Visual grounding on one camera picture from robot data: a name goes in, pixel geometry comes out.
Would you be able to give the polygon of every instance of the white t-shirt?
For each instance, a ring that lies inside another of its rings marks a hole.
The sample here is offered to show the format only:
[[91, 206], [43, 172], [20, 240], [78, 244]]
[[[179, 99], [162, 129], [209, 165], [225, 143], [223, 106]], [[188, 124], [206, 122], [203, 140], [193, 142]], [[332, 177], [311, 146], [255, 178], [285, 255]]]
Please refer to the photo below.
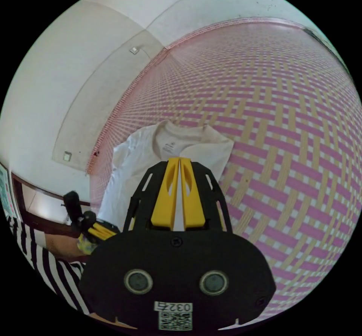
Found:
[[[209, 125], [178, 127], [165, 120], [143, 127], [114, 148], [113, 170], [107, 185], [98, 218], [123, 230], [130, 198], [148, 168], [173, 157], [189, 158], [209, 168], [220, 180], [229, 160], [234, 142]], [[179, 176], [175, 226], [182, 231], [181, 177]]]

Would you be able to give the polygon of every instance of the person's arm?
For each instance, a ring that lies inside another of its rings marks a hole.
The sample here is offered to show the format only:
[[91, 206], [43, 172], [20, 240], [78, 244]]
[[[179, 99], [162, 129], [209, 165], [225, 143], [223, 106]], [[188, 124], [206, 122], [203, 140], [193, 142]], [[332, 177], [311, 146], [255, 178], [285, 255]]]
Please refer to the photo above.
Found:
[[78, 248], [78, 239], [65, 235], [45, 234], [46, 249], [55, 256], [74, 258], [84, 256]]

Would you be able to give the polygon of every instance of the label sticker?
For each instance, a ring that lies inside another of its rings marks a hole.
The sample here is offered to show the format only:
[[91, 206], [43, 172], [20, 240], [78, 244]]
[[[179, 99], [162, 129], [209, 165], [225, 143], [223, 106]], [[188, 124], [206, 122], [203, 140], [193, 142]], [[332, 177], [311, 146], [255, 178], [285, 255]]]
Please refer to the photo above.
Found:
[[169, 331], [192, 330], [192, 303], [155, 302], [158, 329]]

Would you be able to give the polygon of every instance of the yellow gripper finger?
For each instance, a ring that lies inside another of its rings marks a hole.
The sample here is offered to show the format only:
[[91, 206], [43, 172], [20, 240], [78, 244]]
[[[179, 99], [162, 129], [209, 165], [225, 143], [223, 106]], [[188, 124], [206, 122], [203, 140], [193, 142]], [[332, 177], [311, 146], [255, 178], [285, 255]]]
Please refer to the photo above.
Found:
[[179, 158], [170, 158], [167, 163], [165, 175], [151, 217], [151, 223], [155, 227], [173, 230], [176, 211], [178, 164]]
[[184, 211], [184, 228], [199, 228], [205, 225], [205, 216], [202, 210], [201, 200], [195, 176], [192, 170], [191, 160], [180, 158], [182, 203]]
[[103, 227], [101, 224], [98, 223], [94, 223], [93, 228], [89, 228], [88, 232], [104, 241], [116, 235], [116, 233], [112, 232], [111, 230]]

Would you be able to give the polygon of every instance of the person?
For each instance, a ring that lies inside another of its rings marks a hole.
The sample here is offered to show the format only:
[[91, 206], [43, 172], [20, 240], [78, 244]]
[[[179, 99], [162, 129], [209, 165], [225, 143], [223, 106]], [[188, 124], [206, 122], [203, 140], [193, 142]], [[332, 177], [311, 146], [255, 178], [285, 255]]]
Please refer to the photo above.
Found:
[[19, 219], [7, 216], [9, 228], [27, 261], [45, 284], [71, 307], [98, 321], [126, 328], [134, 328], [117, 319], [110, 322], [98, 316], [83, 299], [79, 280], [85, 263], [67, 262], [64, 258], [76, 258], [91, 254], [94, 246], [84, 236], [72, 238], [46, 234], [33, 229]]

